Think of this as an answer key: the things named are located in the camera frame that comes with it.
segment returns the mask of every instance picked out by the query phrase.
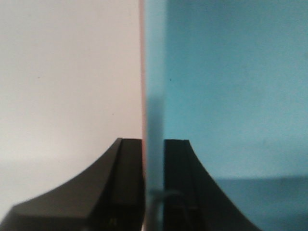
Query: white wall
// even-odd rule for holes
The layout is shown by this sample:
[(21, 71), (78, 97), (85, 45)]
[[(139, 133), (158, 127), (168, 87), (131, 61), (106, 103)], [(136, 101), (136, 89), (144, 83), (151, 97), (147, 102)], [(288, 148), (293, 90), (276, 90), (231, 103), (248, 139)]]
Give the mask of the white wall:
[(0, 2), (0, 219), (141, 137), (137, 0)]

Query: white background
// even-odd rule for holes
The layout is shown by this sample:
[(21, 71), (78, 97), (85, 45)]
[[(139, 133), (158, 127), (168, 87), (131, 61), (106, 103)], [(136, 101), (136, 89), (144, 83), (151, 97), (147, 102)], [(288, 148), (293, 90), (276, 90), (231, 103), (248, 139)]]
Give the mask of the white background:
[(137, 0), (0, 2), (0, 219), (141, 138)]

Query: blue panel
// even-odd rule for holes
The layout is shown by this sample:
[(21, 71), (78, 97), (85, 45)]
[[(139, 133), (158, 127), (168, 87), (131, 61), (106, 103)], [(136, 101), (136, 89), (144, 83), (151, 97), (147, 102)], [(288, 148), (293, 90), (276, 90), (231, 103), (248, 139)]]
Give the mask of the blue panel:
[(170, 0), (165, 138), (265, 231), (308, 225), (308, 1)]

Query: blue translucent sheet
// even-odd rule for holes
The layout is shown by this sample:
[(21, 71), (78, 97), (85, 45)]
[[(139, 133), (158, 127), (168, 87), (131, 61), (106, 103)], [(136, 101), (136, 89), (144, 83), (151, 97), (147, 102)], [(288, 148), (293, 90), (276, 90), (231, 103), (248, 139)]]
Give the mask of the blue translucent sheet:
[(165, 138), (262, 230), (307, 230), (308, 1), (168, 1), (165, 81)]

